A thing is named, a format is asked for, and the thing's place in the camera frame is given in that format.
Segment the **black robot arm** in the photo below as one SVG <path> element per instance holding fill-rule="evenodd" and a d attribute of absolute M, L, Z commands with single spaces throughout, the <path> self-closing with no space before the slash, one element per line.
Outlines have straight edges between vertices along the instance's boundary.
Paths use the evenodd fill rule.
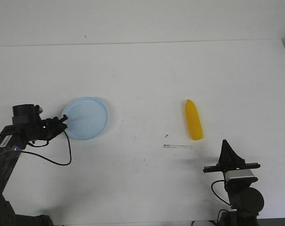
<path fill-rule="evenodd" d="M 252 169 L 260 168 L 259 163 L 246 163 L 232 149 L 226 139 L 222 141 L 221 153 L 215 166 L 205 166 L 204 173 L 221 172 L 223 179 L 211 184 L 213 194 L 231 210 L 218 212 L 216 226 L 258 226 L 258 215 L 264 207 L 263 195 L 251 187 L 258 181 Z M 222 182 L 228 201 L 222 199 L 214 190 L 214 185 Z"/>
<path fill-rule="evenodd" d="M 54 117 L 41 119 L 39 105 L 25 104 L 13 106 L 12 124 L 0 133 L 0 226 L 52 226 L 48 215 L 26 216 L 16 214 L 3 191 L 22 153 L 27 146 L 35 147 L 35 141 L 49 141 L 65 132 L 68 119 Z"/>

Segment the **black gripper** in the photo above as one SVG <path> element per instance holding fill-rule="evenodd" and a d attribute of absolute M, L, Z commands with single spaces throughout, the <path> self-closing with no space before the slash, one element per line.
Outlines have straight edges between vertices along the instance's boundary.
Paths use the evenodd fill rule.
<path fill-rule="evenodd" d="M 222 172 L 226 173 L 230 170 L 248 170 L 258 169 L 261 165 L 259 163 L 245 163 L 245 160 L 239 157 L 226 139 L 222 141 L 221 153 L 218 163 L 215 166 L 205 166 L 204 173 Z"/>
<path fill-rule="evenodd" d="M 67 129 L 67 125 L 64 123 L 66 120 L 68 120 L 66 114 L 60 119 L 54 117 L 52 119 L 39 120 L 36 125 L 27 127 L 27 140 L 29 142 L 37 140 L 49 142 Z"/>

